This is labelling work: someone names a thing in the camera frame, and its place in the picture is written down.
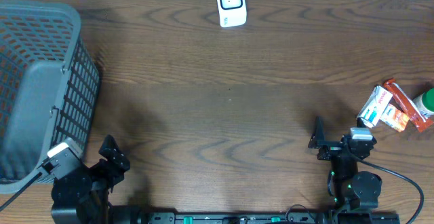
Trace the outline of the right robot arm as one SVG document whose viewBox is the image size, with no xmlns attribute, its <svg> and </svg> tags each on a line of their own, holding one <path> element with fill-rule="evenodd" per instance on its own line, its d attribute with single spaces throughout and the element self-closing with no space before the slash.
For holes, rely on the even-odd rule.
<svg viewBox="0 0 434 224">
<path fill-rule="evenodd" d="M 376 139 L 369 128 L 357 122 L 339 141 L 325 138 L 320 117 L 308 148 L 317 149 L 317 159 L 329 161 L 328 192 L 335 206 L 315 217 L 316 223 L 373 223 L 372 210 L 378 207 L 382 179 L 374 173 L 360 171 L 358 163 L 370 156 Z"/>
</svg>

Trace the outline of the orange tissue pack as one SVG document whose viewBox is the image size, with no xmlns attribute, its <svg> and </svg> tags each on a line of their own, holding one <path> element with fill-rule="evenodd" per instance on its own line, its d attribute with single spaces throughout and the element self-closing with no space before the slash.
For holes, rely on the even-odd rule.
<svg viewBox="0 0 434 224">
<path fill-rule="evenodd" d="M 409 117 L 392 104 L 388 104 L 380 120 L 398 132 L 403 132 L 409 121 Z"/>
</svg>

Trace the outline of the red Top candy wrapper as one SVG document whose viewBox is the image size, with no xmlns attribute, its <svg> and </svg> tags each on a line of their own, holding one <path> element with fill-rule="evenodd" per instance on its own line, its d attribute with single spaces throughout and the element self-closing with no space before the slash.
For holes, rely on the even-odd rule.
<svg viewBox="0 0 434 224">
<path fill-rule="evenodd" d="M 424 132 L 427 128 L 433 125 L 433 120 L 425 118 L 420 114 L 413 99 L 410 99 L 407 94 L 399 87 L 395 79 L 389 79 L 384 82 L 384 87 L 393 95 L 395 102 L 403 109 L 403 112 L 409 117 L 410 121 L 415 125 L 419 132 Z"/>
</svg>

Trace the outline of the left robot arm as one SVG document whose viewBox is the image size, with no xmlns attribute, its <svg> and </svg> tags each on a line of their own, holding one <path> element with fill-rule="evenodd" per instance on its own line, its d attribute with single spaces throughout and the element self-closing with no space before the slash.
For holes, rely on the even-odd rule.
<svg viewBox="0 0 434 224">
<path fill-rule="evenodd" d="M 55 223 L 146 223 L 138 206 L 113 206 L 109 193 L 125 178 L 130 161 L 116 140 L 105 137 L 99 154 L 102 158 L 91 167 L 77 156 L 75 147 L 64 142 L 49 152 L 53 166 L 51 215 Z"/>
</svg>

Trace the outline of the white Panadol box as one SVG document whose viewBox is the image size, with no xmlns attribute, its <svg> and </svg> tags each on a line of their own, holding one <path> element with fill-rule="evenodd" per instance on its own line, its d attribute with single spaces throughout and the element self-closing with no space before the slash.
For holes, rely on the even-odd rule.
<svg viewBox="0 0 434 224">
<path fill-rule="evenodd" d="M 382 86 L 376 86 L 357 118 L 360 118 L 365 126 L 373 128 L 377 125 L 392 97 L 392 93 L 388 90 Z"/>
</svg>

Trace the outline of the green lid jar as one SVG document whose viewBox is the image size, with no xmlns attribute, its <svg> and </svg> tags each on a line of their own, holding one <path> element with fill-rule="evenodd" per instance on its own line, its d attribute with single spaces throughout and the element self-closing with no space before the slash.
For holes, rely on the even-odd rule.
<svg viewBox="0 0 434 224">
<path fill-rule="evenodd" d="M 434 114 L 434 89 L 431 88 L 427 92 L 417 96 L 413 99 L 413 103 L 421 115 L 425 118 L 430 118 Z"/>
</svg>

